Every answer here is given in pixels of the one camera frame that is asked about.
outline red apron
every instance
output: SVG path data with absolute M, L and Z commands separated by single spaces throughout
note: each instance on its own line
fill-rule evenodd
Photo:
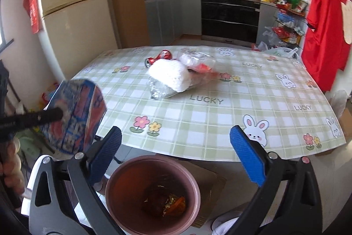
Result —
M 312 0 L 307 16 L 310 28 L 302 60 L 322 91 L 331 90 L 337 70 L 344 70 L 350 53 L 351 43 L 346 43 L 344 36 L 342 3 L 350 4 L 348 0 Z

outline crushed red can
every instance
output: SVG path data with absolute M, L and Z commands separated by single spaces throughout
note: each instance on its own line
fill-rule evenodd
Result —
M 153 65 L 155 63 L 156 60 L 159 60 L 159 59 L 168 59 L 168 60 L 171 60 L 172 59 L 172 54 L 170 51 L 168 50 L 163 50 L 162 52 L 160 52 L 160 54 L 158 56 L 156 56 L 156 58 L 147 58 L 145 60 L 145 66 L 147 68 L 149 68 L 151 65 Z

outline green and white tablecloth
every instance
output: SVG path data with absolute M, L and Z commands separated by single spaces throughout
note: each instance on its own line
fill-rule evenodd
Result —
M 240 125 L 253 140 L 283 159 L 323 152 L 346 143 L 323 93 L 296 61 L 255 51 L 193 47 L 214 56 L 219 79 L 171 98 L 153 100 L 147 57 L 184 46 L 108 51 L 75 78 L 95 82 L 108 108 L 98 135 L 112 126 L 123 144 L 166 155 L 239 161 L 230 141 Z

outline cartoon rabbit print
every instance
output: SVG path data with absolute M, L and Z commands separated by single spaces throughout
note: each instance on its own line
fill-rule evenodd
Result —
M 227 48 L 227 49 L 216 48 L 216 49 L 219 51 L 221 56 L 234 56 L 230 48 Z
M 326 122 L 327 124 L 330 126 L 331 128 L 331 132 L 332 132 L 332 135 L 335 137 L 335 138 L 338 138 L 341 136 L 341 132 L 340 132 L 340 129 L 339 127 L 337 126 L 336 122 L 335 122 L 335 119 L 334 117 L 331 117 L 331 120 L 326 118 Z
M 266 140 L 266 135 L 264 131 L 269 127 L 269 122 L 266 120 L 260 121 L 257 125 L 250 115 L 245 115 L 243 117 L 243 123 L 245 129 L 244 133 L 250 140 L 260 143 L 262 146 L 266 146 L 268 141 Z
M 288 76 L 286 74 L 280 76 L 280 75 L 276 75 L 276 78 L 278 78 L 279 80 L 281 80 L 282 84 L 286 87 L 286 88 L 295 88 L 296 84 L 294 82 L 292 82 Z

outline pink trash can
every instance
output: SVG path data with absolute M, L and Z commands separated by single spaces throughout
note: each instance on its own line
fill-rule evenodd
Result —
M 180 217 L 155 218 L 142 210 L 145 190 L 166 179 L 171 191 L 186 198 Z M 140 156 L 123 163 L 106 187 L 108 210 L 117 224 L 132 235 L 178 235 L 196 219 L 200 207 L 199 187 L 191 173 L 165 156 Z

